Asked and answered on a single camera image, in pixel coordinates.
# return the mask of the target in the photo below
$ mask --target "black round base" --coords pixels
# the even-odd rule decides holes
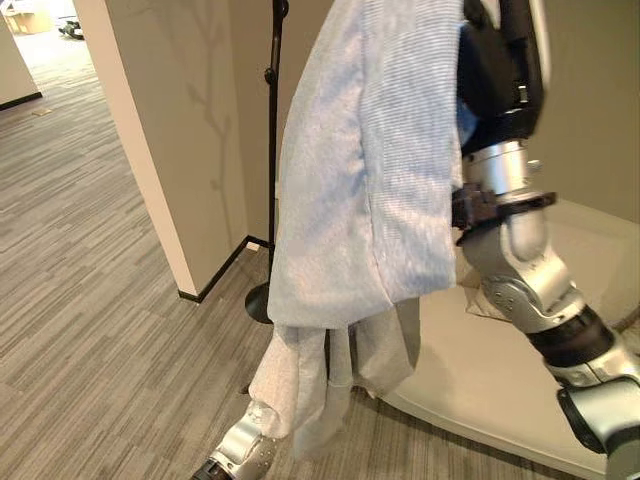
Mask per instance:
[[[244,308],[251,318],[258,323],[273,325],[267,315],[267,301],[269,300],[269,282],[251,289],[244,299]]]

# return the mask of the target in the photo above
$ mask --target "beige wall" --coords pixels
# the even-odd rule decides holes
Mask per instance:
[[[332,0],[291,0],[284,20],[280,63],[279,134],[302,70],[320,31]],[[268,235],[268,102],[264,70],[271,52],[271,2],[230,2],[233,62],[238,93],[240,141],[245,174],[249,232],[259,238]]]
[[[0,15],[0,104],[38,92],[38,87]]]
[[[637,0],[545,0],[551,86],[532,158],[537,183],[640,223]]]
[[[227,2],[76,8],[178,288],[199,293],[247,234]]]

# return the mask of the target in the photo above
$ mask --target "silver metal joint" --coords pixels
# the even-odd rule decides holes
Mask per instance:
[[[616,332],[611,333],[615,338],[614,344],[599,357],[573,367],[554,367],[547,364],[547,369],[564,385],[590,387],[619,378],[628,378],[640,389],[640,361]]]
[[[487,282],[526,286],[525,294],[544,317],[555,315],[558,301],[575,290],[569,270],[551,247],[542,211],[513,215],[499,227],[471,236],[462,249]]]
[[[527,150],[520,141],[492,145],[463,158],[467,182],[479,183],[482,190],[503,195],[527,188]]]
[[[262,435],[261,407],[252,402],[209,456],[235,480],[263,478],[273,464],[278,440]]]
[[[487,299],[522,333],[542,332],[570,320],[585,307],[582,294],[571,289],[546,312],[532,302],[532,293],[512,278],[490,277],[482,282]]]
[[[640,385],[632,380],[621,378],[567,393],[602,445],[615,432],[640,426]]]

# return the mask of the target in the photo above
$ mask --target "black baseboard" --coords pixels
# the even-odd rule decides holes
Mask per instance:
[[[15,100],[11,100],[10,102],[0,104],[0,110],[6,110],[7,108],[15,107],[17,105],[30,102],[31,100],[36,100],[38,98],[42,98],[42,93],[36,92],[25,97],[16,98]]]
[[[229,269],[229,267],[233,264],[234,260],[240,255],[242,250],[247,246],[247,243],[253,242],[261,245],[263,247],[267,247],[269,242],[265,242],[264,240],[260,240],[259,238],[253,237],[251,235],[247,235],[244,237],[244,240],[240,242],[240,245],[236,247],[236,249],[229,255],[226,262],[222,264],[220,269],[215,273],[215,275],[209,280],[209,283],[202,289],[202,291],[198,295],[193,295],[191,293],[183,292],[182,290],[178,290],[178,295],[180,298],[184,298],[185,300],[191,300],[192,302],[202,303],[205,297],[209,294],[211,289],[215,286],[216,283],[222,278],[225,272]]]
[[[269,248],[269,242],[267,242],[266,240],[262,240],[261,238],[254,237],[253,235],[247,235],[247,240],[249,242],[257,243],[261,247]]]

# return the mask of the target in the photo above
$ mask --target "gray fabric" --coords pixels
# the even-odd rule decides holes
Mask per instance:
[[[263,433],[295,430],[298,454],[333,438],[353,385],[381,395],[411,374],[417,302],[400,318],[394,305],[454,284],[461,16],[461,0],[336,0],[298,85],[280,164],[274,336],[250,387]]]

